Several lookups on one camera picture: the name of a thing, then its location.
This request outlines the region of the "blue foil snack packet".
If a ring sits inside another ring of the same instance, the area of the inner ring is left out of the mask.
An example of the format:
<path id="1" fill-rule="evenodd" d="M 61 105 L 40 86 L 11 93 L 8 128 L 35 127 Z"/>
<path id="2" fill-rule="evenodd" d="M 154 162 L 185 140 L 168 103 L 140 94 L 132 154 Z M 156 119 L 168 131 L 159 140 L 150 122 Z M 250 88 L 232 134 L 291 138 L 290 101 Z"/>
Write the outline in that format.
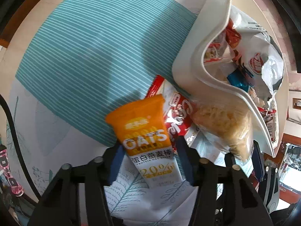
<path id="1" fill-rule="evenodd" d="M 232 73 L 230 73 L 227 76 L 227 80 L 232 86 L 240 88 L 245 92 L 249 91 L 249 84 L 239 69 L 236 69 Z"/>

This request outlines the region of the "red white cereal bar packet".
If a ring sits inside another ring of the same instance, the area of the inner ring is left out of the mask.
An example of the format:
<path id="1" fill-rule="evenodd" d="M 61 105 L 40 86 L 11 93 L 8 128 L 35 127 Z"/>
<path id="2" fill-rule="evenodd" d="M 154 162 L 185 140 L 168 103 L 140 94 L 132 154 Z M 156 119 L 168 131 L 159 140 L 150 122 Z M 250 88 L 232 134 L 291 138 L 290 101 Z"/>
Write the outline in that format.
<path id="1" fill-rule="evenodd" d="M 152 82 L 146 97 L 161 94 L 164 99 L 164 124 L 169 134 L 173 150 L 176 151 L 176 140 L 183 136 L 188 145 L 192 145 L 199 133 L 190 115 L 194 112 L 194 104 L 176 90 L 164 77 L 157 75 Z"/>

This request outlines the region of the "orange oats protein bar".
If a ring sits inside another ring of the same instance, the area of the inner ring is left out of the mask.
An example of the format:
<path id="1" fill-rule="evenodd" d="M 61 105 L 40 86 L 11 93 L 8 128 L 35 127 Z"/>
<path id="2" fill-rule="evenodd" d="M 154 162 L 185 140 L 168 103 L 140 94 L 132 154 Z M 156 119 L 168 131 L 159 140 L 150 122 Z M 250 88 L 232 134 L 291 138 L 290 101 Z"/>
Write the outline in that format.
<path id="1" fill-rule="evenodd" d="M 150 188 L 182 181 L 164 124 L 164 103 L 160 94 L 147 97 L 123 105 L 105 118 Z"/>

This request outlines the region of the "yellow crispy snack packet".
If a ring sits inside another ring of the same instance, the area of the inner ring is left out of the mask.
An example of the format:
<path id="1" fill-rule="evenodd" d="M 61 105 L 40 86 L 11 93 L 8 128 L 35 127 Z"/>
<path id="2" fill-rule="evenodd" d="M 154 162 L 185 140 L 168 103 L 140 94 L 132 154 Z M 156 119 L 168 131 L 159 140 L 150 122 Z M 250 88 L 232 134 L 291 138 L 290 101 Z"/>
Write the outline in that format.
<path id="1" fill-rule="evenodd" d="M 210 99 L 194 102 L 194 124 L 207 140 L 222 153 L 232 153 L 242 164 L 252 156 L 252 112 L 244 104 Z"/>

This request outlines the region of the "white plastic storage bin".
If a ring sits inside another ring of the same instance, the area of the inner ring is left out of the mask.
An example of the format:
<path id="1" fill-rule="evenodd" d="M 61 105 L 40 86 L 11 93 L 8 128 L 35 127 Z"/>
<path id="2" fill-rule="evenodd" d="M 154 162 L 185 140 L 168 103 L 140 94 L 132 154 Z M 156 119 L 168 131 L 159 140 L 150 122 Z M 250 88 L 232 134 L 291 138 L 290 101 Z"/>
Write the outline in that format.
<path id="1" fill-rule="evenodd" d="M 227 76 L 238 69 L 232 60 L 224 31 L 229 22 L 231 6 L 245 14 L 247 11 L 259 11 L 254 0 L 205 0 L 173 63 L 173 78 L 194 101 L 220 99 L 247 106 L 252 112 L 253 141 L 258 142 L 262 152 L 275 157 L 284 134 L 288 108 L 286 65 L 284 62 L 283 80 L 271 109 L 261 105 L 252 87 L 249 86 L 249 91 L 245 92 L 228 82 Z M 282 56 L 263 13 L 247 15 L 268 32 Z"/>

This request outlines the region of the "white barcode snack bag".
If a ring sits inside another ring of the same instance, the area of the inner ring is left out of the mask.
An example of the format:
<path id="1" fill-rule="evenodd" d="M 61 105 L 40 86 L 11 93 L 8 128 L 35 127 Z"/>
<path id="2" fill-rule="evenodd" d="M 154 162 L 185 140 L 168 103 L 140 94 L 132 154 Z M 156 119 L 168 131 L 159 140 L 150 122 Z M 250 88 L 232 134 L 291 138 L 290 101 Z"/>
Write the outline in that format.
<path id="1" fill-rule="evenodd" d="M 225 28 L 232 60 L 261 105 L 271 109 L 284 76 L 284 61 L 268 32 L 250 16 L 231 6 Z"/>

